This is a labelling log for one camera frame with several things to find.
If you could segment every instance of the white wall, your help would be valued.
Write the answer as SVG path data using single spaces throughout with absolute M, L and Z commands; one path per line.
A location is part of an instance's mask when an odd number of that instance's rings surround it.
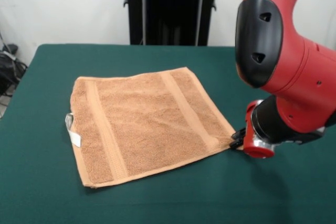
M 210 46 L 233 46 L 238 5 L 216 0 Z M 123 0 L 0 0 L 0 29 L 30 63 L 44 43 L 128 44 L 128 9 Z M 304 36 L 336 49 L 336 0 L 299 0 L 294 13 Z

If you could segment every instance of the green table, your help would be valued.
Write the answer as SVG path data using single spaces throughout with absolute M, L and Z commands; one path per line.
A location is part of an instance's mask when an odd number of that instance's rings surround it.
M 64 123 L 74 80 L 184 66 L 235 129 L 267 96 L 240 81 L 233 48 L 39 47 L 0 121 L 0 223 L 335 223 L 336 127 L 272 159 L 228 150 L 115 187 L 82 186 Z

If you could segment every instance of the towel tag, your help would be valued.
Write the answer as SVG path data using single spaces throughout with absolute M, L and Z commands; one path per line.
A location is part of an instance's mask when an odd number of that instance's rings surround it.
M 74 120 L 73 114 L 68 113 L 65 117 L 65 125 L 67 126 L 67 130 L 72 144 L 74 144 L 77 147 L 80 147 L 80 135 L 70 130 L 73 120 Z

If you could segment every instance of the brown towel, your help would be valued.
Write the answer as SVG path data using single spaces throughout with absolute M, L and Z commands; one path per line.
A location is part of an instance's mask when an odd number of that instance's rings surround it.
M 228 149 L 234 129 L 187 68 L 125 78 L 79 77 L 73 146 L 84 186 L 125 183 Z

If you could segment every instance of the cable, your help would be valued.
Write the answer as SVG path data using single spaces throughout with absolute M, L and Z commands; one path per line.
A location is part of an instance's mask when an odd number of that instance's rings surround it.
M 0 120 L 2 119 L 4 117 L 4 115 L 3 115 L 3 113 L 1 113 L 1 111 L 0 111 Z
M 8 52 L 10 54 L 12 54 L 12 51 L 10 50 L 9 46 L 7 46 L 7 44 L 5 44 L 5 42 L 4 42 L 4 39 L 3 39 L 2 34 L 1 34 L 1 30 L 0 30 L 0 39 L 1 39 L 2 44 L 7 48 Z
M 27 69 L 27 68 L 28 68 L 28 66 L 27 66 L 26 64 L 24 64 L 23 62 L 21 62 L 21 61 L 19 61 L 19 62 L 17 62 L 17 63 L 19 63 L 19 64 L 23 65 L 23 66 L 25 67 L 25 69 Z

